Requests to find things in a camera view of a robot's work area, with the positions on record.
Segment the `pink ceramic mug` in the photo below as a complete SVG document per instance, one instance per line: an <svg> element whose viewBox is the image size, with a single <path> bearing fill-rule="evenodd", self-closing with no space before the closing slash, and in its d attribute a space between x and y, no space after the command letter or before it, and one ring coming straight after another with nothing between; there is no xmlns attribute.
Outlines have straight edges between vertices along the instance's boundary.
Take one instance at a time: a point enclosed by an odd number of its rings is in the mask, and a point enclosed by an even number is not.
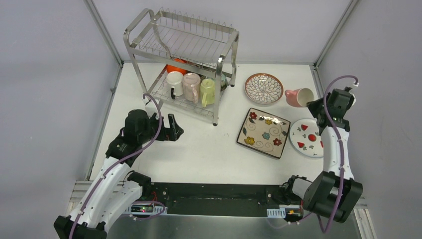
<svg viewBox="0 0 422 239"><path fill-rule="evenodd" d="M286 90L285 96L287 104L297 108L307 107L307 103L314 101L314 94L309 88Z"/></svg>

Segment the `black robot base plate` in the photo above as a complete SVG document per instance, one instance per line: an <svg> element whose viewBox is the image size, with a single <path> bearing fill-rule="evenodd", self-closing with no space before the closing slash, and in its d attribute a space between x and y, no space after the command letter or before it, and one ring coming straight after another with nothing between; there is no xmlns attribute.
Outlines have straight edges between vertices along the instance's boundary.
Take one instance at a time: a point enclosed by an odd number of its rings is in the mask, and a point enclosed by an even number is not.
<svg viewBox="0 0 422 239"><path fill-rule="evenodd" d="M302 201L285 185L150 183L142 200L156 199L168 214L265 217L268 209L298 208Z"/></svg>

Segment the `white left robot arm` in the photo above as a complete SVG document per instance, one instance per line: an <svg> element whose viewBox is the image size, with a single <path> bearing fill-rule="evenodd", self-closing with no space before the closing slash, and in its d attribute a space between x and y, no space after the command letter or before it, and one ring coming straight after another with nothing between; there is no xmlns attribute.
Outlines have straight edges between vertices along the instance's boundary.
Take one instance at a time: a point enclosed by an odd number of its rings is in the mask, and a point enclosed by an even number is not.
<svg viewBox="0 0 422 239"><path fill-rule="evenodd" d="M131 172L137 157L154 141L177 141L184 130L173 114L169 127L158 113L131 110L124 127L109 144L103 165L82 200L68 216L58 216L54 229L61 239L105 239L115 221L136 201L152 194L151 178Z"/></svg>

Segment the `pale yellow ceramic mug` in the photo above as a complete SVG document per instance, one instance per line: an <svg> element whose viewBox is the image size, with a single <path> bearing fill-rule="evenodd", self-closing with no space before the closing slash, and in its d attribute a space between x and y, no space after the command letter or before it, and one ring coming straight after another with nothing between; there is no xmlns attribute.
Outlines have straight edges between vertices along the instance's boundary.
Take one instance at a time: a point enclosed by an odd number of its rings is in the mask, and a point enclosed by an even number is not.
<svg viewBox="0 0 422 239"><path fill-rule="evenodd" d="M202 107L215 102L215 81L213 79L207 78L201 82L200 98Z"/></svg>

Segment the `square flower pattern plate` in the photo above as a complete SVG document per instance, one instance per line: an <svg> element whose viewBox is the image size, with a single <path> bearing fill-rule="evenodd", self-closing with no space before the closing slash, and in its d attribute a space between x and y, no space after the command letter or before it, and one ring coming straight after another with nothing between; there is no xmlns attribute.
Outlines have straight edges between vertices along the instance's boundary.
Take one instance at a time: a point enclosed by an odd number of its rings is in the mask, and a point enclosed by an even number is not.
<svg viewBox="0 0 422 239"><path fill-rule="evenodd" d="M280 159L291 122L259 109L250 108L238 133L236 143Z"/></svg>

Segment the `small clear glass cup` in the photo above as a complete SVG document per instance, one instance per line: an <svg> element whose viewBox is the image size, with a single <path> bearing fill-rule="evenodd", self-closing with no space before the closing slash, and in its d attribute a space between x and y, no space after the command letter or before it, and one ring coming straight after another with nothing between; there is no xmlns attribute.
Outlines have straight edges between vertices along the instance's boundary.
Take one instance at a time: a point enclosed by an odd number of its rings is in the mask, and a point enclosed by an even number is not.
<svg viewBox="0 0 422 239"><path fill-rule="evenodd" d="M183 81L184 75L178 71L172 71L167 74L166 83L170 91L171 99L175 99L183 94Z"/></svg>

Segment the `orange plastic bowl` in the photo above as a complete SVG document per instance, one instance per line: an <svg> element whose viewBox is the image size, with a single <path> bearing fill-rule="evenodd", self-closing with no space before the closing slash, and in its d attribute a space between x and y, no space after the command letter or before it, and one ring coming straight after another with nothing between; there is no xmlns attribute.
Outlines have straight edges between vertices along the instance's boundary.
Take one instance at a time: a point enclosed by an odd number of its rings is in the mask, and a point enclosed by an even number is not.
<svg viewBox="0 0 422 239"><path fill-rule="evenodd" d="M180 63L187 63L186 60L183 60L183 59L180 59L180 58L175 58L174 60L177 61L177 62L180 62ZM173 71L180 72L183 75L185 75L187 73L186 69L179 68L179 67L172 66L172 65L166 65L166 70L167 70L168 73L173 72Z"/></svg>

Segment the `translucent pink glass mug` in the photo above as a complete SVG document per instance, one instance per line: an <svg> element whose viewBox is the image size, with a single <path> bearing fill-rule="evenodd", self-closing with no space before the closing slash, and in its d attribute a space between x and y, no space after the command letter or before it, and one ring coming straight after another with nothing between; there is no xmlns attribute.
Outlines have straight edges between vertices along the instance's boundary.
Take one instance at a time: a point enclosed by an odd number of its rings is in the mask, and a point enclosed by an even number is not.
<svg viewBox="0 0 422 239"><path fill-rule="evenodd" d="M187 73L182 80L183 95L186 100L197 104L200 96L200 76L196 73Z"/></svg>

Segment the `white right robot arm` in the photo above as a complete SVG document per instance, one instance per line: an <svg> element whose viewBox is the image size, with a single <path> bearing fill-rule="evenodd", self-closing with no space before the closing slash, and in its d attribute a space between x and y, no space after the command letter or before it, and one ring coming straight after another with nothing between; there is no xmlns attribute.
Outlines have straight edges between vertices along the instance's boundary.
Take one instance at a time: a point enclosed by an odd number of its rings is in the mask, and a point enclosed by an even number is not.
<svg viewBox="0 0 422 239"><path fill-rule="evenodd" d="M283 189L289 204L301 200L306 211L343 223L363 193L356 182L348 160L349 121L346 112L355 102L350 87L334 89L326 96L307 104L316 119L323 145L323 170L314 181L293 175Z"/></svg>

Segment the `stainless steel dish rack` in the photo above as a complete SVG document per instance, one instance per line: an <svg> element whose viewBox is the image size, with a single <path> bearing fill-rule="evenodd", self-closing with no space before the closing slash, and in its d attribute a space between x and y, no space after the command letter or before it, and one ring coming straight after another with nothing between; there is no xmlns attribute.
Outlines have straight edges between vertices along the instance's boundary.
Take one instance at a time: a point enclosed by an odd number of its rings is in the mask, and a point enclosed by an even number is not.
<svg viewBox="0 0 422 239"><path fill-rule="evenodd" d="M239 32L231 25L188 16L180 12L161 8L154 12L145 8L125 29L123 42L130 56L135 73L144 93L151 94L169 105L204 116L218 124L220 100L224 91L216 83L216 101L202 107L184 96L170 97L166 89L164 68L153 82L145 82L137 57L186 69L205 78L220 80L227 77L228 85L234 87L236 79L236 57ZM175 61L175 58L187 63Z"/></svg>

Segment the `mint green ceramic bowl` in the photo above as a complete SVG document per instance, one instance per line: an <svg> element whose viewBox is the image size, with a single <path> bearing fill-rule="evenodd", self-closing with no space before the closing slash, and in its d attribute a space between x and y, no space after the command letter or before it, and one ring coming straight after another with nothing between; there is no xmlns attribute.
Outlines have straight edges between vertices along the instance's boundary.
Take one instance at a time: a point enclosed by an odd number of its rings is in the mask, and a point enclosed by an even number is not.
<svg viewBox="0 0 422 239"><path fill-rule="evenodd" d="M220 83L220 90L224 91L228 86L228 81L227 81L227 77L222 74L221 75L221 83Z"/></svg>

